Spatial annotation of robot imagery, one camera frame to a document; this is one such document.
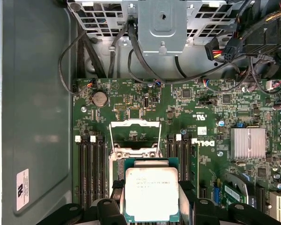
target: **white connector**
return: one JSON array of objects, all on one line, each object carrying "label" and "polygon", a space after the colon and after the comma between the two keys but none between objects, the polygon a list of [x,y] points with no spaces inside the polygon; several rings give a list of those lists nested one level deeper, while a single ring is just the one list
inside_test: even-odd
[{"label": "white connector", "polygon": [[273,90],[273,81],[267,81],[266,82],[266,90]]},{"label": "white connector", "polygon": [[277,192],[270,192],[270,217],[281,222],[281,194]]}]

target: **white slot latch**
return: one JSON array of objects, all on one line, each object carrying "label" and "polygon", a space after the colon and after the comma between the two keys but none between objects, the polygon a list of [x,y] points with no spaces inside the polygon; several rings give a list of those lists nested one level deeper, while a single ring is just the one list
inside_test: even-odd
[{"label": "white slot latch", "polygon": [[90,136],[90,142],[96,142],[96,136],[95,135]]},{"label": "white slot latch", "polygon": [[80,143],[81,142],[81,136],[80,135],[75,135],[75,142]]}]

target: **microchip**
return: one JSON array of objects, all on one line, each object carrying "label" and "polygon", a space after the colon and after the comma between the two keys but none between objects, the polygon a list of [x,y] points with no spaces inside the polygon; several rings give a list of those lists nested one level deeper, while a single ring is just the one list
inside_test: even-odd
[{"label": "microchip", "polygon": [[266,104],[270,104],[271,103],[271,99],[269,97],[266,98]]},{"label": "microchip", "polygon": [[189,90],[189,89],[182,90],[182,97],[183,98],[190,98],[191,97],[191,90]]},{"label": "microchip", "polygon": [[258,168],[258,176],[266,177],[266,168]]},{"label": "microchip", "polygon": [[231,95],[223,95],[223,103],[230,104],[231,103]]},{"label": "microchip", "polygon": [[219,133],[225,133],[226,128],[225,127],[219,127],[218,130],[219,130]]},{"label": "microchip", "polygon": [[174,117],[174,113],[173,112],[168,112],[168,119],[172,119]]}]

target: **blue connector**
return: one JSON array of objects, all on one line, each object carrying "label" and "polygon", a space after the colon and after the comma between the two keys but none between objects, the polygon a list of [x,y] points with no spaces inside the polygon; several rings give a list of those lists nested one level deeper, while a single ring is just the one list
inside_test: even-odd
[{"label": "blue connector", "polygon": [[214,187],[214,202],[220,204],[220,189],[218,187]]}]

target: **yellow wire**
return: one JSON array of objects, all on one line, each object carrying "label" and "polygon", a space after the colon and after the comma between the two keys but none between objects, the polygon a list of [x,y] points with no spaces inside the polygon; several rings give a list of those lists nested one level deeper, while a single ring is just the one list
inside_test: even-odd
[{"label": "yellow wire", "polygon": [[219,56],[221,56],[221,54],[217,54],[217,55],[215,55],[215,56],[214,56],[214,58],[217,58],[217,57],[219,57]]}]

